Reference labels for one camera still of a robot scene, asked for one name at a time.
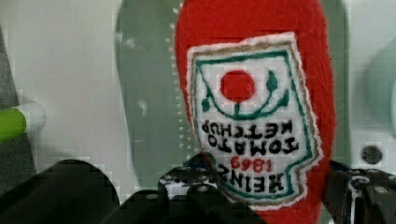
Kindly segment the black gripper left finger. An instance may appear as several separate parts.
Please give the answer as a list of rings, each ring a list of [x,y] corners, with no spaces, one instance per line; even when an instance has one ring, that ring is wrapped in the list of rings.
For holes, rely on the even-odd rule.
[[[205,158],[197,154],[170,170],[158,188],[140,190],[101,224],[265,224],[244,203],[233,203],[217,186]]]

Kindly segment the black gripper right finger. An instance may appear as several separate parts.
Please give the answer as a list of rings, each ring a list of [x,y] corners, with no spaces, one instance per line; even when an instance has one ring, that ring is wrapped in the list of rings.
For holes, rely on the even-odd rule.
[[[396,224],[396,177],[331,161],[322,203],[334,224]]]

